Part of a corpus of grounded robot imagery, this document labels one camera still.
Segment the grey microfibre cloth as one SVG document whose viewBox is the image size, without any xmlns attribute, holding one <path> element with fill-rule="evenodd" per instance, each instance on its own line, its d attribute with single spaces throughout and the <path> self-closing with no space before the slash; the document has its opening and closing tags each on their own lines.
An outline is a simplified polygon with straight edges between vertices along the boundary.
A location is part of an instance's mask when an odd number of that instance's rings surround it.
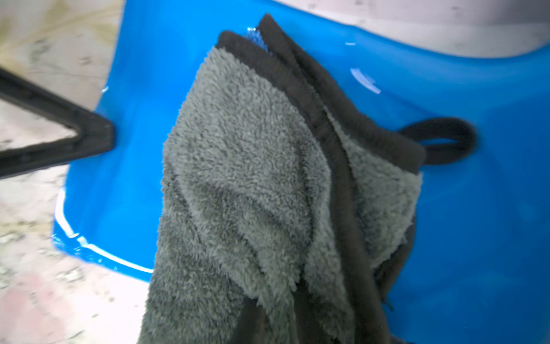
<svg viewBox="0 0 550 344">
<path fill-rule="evenodd" d="M 270 15 L 222 32 L 164 145 L 139 342 L 398 343 L 421 168 L 476 144 L 459 118 L 379 127 Z"/>
</svg>

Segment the blue rubber boot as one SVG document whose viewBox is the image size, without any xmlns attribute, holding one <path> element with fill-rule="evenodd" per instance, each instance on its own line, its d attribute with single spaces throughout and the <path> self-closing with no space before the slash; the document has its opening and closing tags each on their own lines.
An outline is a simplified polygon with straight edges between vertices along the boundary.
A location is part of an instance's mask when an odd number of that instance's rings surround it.
<svg viewBox="0 0 550 344">
<path fill-rule="evenodd" d="M 445 116 L 476 127 L 472 156 L 423 169 L 415 247 L 390 293 L 392 331 L 413 343 L 548 343 L 548 47 L 451 57 L 274 1 L 128 1 L 97 108 L 116 145 L 70 165 L 54 245 L 150 279 L 163 142 L 219 34 L 242 34 L 267 13 L 381 126 Z"/>
</svg>

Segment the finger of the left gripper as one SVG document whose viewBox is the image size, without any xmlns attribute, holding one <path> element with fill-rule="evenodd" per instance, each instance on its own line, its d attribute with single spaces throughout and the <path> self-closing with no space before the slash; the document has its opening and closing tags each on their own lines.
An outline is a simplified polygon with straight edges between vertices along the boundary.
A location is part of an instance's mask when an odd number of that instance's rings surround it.
<svg viewBox="0 0 550 344">
<path fill-rule="evenodd" d="M 110 120 L 1 69 L 1 99 L 75 131 L 71 138 L 1 152 L 1 177 L 19 176 L 107 153 L 115 147 Z"/>
</svg>

